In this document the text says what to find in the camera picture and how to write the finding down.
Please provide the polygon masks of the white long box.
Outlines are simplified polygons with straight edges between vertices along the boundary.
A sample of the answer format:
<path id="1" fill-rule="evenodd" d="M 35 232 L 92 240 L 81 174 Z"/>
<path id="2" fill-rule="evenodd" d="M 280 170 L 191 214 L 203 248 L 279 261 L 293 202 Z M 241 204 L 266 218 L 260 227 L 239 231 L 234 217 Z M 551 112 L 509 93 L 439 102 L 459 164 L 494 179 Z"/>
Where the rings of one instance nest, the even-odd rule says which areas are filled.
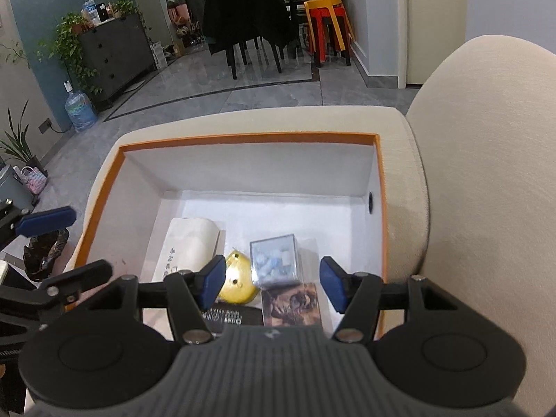
<path id="1" fill-rule="evenodd" d="M 209 219 L 172 219 L 152 281 L 182 270 L 199 272 L 215 255 L 220 229 Z"/>

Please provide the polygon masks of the yellow tape measure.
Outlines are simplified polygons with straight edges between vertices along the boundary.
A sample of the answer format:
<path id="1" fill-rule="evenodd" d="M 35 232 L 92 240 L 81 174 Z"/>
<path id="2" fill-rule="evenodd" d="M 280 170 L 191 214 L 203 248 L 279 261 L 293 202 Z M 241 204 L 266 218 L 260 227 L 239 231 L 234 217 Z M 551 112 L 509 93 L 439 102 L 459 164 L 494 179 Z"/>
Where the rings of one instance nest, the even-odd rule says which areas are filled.
<path id="1" fill-rule="evenodd" d="M 240 251 L 231 251 L 226 257 L 225 281 L 218 295 L 219 301 L 243 305 L 253 301 L 257 293 L 250 259 Z"/>

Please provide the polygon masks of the brown picture card box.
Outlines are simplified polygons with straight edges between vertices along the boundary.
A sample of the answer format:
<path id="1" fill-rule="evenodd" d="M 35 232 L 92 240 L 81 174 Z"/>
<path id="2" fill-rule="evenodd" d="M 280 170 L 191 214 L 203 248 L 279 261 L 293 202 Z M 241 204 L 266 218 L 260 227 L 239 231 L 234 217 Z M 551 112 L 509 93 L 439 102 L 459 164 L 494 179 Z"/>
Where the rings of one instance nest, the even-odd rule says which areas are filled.
<path id="1" fill-rule="evenodd" d="M 314 283 L 263 290 L 261 299 L 265 326 L 321 325 L 319 296 Z"/>

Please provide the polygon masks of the clear plastic cube box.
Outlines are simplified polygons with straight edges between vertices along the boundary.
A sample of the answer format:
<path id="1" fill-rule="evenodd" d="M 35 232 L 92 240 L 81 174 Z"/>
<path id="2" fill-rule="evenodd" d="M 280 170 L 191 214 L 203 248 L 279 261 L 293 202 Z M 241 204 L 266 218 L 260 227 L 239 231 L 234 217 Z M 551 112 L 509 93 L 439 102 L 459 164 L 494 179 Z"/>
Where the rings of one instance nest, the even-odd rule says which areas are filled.
<path id="1" fill-rule="evenodd" d="M 250 259 L 252 280 L 261 290 L 303 281 L 294 235 L 250 242 Z"/>

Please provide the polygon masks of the pink trash bin black bag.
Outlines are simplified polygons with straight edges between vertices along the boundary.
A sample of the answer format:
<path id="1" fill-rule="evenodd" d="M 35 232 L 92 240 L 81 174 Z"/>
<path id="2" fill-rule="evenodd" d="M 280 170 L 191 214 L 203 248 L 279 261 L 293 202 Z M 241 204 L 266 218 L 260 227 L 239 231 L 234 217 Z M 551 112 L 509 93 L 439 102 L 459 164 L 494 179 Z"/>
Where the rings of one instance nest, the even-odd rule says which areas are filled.
<path id="1" fill-rule="evenodd" d="M 29 239 L 23 253 L 25 274 L 29 280 L 39 283 L 51 276 L 55 262 L 61 257 L 69 236 L 67 229 L 61 229 Z"/>

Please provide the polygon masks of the black small box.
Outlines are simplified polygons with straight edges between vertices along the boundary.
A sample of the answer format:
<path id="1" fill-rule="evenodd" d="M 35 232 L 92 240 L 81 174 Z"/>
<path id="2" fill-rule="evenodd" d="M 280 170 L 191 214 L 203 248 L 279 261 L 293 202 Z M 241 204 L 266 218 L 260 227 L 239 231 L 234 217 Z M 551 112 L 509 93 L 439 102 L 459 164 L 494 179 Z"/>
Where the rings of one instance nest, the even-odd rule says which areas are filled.
<path id="1" fill-rule="evenodd" d="M 216 336 L 222 335 L 228 327 L 262 326 L 263 314 L 260 309 L 227 303 L 215 303 L 202 311 L 207 328 Z"/>

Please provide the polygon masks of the grey trash can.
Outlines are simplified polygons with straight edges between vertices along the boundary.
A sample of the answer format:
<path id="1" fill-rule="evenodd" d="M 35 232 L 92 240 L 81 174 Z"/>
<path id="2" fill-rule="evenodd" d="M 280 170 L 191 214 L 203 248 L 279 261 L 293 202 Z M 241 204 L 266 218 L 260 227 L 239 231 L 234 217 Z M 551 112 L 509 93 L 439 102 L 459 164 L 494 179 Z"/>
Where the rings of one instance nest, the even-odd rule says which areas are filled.
<path id="1" fill-rule="evenodd" d="M 28 209 L 31 212 L 34 208 L 33 194 L 20 182 L 19 176 L 10 165 L 5 165 L 1 169 L 0 199 L 2 201 L 9 199 L 20 210 Z"/>

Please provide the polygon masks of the pink plaid bag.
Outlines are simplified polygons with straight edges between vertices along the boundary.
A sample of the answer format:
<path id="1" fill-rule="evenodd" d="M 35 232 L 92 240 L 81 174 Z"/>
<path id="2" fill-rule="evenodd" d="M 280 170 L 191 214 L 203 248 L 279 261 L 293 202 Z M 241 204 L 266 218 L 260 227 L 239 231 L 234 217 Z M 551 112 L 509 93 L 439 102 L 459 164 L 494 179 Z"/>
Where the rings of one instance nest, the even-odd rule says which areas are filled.
<path id="1" fill-rule="evenodd" d="M 21 177 L 27 188 L 34 195 L 40 195 L 47 185 L 47 177 L 37 167 L 23 167 Z"/>

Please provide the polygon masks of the potted leafy plant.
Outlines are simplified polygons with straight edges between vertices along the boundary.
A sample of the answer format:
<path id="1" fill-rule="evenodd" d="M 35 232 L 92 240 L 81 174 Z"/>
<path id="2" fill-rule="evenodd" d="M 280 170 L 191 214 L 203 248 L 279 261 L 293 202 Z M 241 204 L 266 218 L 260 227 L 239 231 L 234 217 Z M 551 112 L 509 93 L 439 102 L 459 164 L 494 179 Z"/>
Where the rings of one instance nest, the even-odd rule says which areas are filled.
<path id="1" fill-rule="evenodd" d="M 29 124 L 24 123 L 25 112 L 29 101 L 26 101 L 18 120 L 12 116 L 8 109 L 8 128 L 1 138 L 1 157 L 4 162 L 15 161 L 24 167 L 36 167 L 45 176 L 48 175 L 41 161 L 32 153 L 27 142 Z"/>

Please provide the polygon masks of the orange cardboard box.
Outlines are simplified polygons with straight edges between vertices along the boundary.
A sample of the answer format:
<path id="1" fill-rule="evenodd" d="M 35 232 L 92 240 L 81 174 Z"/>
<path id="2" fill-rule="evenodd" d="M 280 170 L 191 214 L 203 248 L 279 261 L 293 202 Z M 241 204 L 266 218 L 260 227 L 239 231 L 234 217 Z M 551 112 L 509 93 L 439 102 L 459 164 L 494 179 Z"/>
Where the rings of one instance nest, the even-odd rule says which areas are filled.
<path id="1" fill-rule="evenodd" d="M 104 259 L 152 281 L 172 219 L 212 220 L 217 254 L 294 235 L 302 278 L 319 262 L 384 276 L 384 168 L 377 134 L 207 134 L 125 140 L 99 172 L 73 267 Z"/>

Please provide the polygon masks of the blue water jug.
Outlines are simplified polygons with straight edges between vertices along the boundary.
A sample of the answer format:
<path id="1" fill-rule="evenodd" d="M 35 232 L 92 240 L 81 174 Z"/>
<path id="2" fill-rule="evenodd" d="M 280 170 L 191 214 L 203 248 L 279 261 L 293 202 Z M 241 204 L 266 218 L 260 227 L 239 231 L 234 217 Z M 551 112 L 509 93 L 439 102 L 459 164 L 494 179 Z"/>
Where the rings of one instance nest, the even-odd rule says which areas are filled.
<path id="1" fill-rule="evenodd" d="M 90 99 L 83 91 L 75 90 L 69 80 L 64 82 L 64 88 L 68 93 L 64 105 L 67 115 L 75 131 L 84 132 L 97 122 Z"/>

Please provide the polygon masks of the beige sofa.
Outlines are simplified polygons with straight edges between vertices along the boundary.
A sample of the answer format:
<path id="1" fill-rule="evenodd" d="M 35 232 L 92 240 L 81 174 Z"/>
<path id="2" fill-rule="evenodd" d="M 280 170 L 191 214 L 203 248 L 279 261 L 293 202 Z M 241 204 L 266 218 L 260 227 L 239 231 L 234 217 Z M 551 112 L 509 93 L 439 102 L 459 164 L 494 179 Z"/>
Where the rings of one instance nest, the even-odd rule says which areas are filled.
<path id="1" fill-rule="evenodd" d="M 381 139 L 392 279 L 421 273 L 522 344 L 516 402 L 555 403 L 555 55 L 467 41 L 406 113 L 385 106 L 242 110 L 140 129 L 120 144 L 210 134 L 359 132 Z"/>

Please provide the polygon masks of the green trailing plant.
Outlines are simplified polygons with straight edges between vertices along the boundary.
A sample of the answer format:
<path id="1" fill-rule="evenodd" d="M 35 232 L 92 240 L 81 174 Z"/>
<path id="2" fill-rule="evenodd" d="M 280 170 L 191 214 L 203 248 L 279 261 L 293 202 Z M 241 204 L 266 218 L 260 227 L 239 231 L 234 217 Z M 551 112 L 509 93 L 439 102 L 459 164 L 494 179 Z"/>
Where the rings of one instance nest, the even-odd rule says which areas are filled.
<path id="1" fill-rule="evenodd" d="M 142 14 L 132 0 L 117 0 L 112 9 L 115 10 L 116 16 L 98 25 L 132 14 L 137 14 L 143 25 Z M 99 92 L 100 89 L 90 86 L 90 78 L 94 77 L 96 71 L 86 65 L 83 47 L 78 36 L 98 25 L 93 24 L 81 14 L 69 12 L 57 24 L 53 40 L 40 41 L 38 43 L 39 50 L 37 50 L 38 57 L 56 58 L 69 74 L 72 83 L 89 96 L 91 91 Z"/>

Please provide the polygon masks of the dark grey sideboard cabinet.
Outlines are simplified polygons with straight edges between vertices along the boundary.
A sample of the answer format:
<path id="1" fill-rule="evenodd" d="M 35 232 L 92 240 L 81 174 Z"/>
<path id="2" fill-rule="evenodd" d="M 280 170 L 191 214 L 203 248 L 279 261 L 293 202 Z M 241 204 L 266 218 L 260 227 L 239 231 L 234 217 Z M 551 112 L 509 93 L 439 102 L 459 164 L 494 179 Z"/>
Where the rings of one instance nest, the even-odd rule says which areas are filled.
<path id="1" fill-rule="evenodd" d="M 90 97 L 98 108 L 112 99 L 140 75 L 155 69 L 155 60 L 137 14 L 128 15 L 90 29 L 78 39 L 86 65 L 96 71 L 90 78 Z"/>

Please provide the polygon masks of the orange red stacked stools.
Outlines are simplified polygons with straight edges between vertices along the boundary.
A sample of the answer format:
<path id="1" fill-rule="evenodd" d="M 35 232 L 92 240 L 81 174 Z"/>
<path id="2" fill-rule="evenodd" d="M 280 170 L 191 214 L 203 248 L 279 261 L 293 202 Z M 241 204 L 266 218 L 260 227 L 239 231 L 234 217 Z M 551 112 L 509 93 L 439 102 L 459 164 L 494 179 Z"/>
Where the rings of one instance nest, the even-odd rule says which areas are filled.
<path id="1" fill-rule="evenodd" d="M 309 47 L 319 67 L 326 59 L 327 41 L 351 65 L 351 41 L 355 40 L 342 0 L 307 0 L 303 3 L 308 24 Z"/>

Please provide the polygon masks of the black chair with cloth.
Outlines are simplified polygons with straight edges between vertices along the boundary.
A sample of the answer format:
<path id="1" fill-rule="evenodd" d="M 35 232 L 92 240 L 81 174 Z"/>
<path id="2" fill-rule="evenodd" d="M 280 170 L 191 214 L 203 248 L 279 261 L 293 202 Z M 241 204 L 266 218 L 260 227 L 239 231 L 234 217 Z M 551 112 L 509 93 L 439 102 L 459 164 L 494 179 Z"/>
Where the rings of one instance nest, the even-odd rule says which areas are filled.
<path id="1" fill-rule="evenodd" d="M 266 40 L 273 57 L 292 40 L 285 0 L 204 0 L 202 31 L 209 52 L 224 51 L 232 76 L 237 75 L 235 47 Z"/>

